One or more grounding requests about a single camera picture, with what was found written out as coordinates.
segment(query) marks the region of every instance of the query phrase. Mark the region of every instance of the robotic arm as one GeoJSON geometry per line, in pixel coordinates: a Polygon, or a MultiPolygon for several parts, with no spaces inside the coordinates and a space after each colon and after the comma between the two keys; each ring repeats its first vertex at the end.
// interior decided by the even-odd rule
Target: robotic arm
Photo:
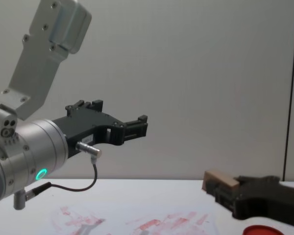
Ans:
{"type": "Polygon", "coordinates": [[[122,145],[146,136],[147,116],[121,122],[102,113],[103,101],[80,100],[66,117],[18,125],[45,102],[60,63],[79,51],[91,14],[77,0],[41,0],[11,82],[0,94],[0,200],[15,194],[21,210],[31,197],[24,188],[59,169],[68,158],[97,143],[122,145]]]}

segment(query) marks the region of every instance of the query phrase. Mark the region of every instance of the silver cylinder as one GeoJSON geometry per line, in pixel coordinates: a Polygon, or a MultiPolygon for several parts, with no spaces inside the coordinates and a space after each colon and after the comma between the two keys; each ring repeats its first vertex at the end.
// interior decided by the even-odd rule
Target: silver cylinder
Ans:
{"type": "Polygon", "coordinates": [[[0,176],[7,197],[60,168],[68,158],[64,134],[52,121],[20,125],[16,134],[0,140],[0,176]]]}

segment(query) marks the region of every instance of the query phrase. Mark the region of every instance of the white table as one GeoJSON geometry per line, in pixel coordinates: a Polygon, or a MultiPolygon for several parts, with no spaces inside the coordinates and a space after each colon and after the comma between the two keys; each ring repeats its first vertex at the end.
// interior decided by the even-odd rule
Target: white table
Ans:
{"type": "MultiPolygon", "coordinates": [[[[92,180],[40,180],[27,188],[33,188],[47,181],[72,188],[83,188],[92,180]]],[[[249,225],[274,226],[285,235],[294,235],[294,227],[266,219],[252,218],[238,221],[231,213],[214,202],[212,196],[201,190],[202,181],[188,180],[98,180],[86,192],[68,192],[51,188],[26,203],[22,211],[13,209],[13,196],[0,201],[0,235],[36,234],[50,213],[60,206],[75,205],[87,201],[103,203],[140,203],[154,201],[159,205],[211,204],[215,212],[216,225],[220,235],[241,235],[249,225]]]]}

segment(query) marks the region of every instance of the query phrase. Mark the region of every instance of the red lid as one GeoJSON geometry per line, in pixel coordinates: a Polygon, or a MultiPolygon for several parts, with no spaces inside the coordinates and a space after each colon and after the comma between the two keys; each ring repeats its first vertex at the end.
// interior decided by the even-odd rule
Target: red lid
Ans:
{"type": "Polygon", "coordinates": [[[283,233],[272,227],[253,225],[245,228],[243,235],[283,235],[283,233]]]}

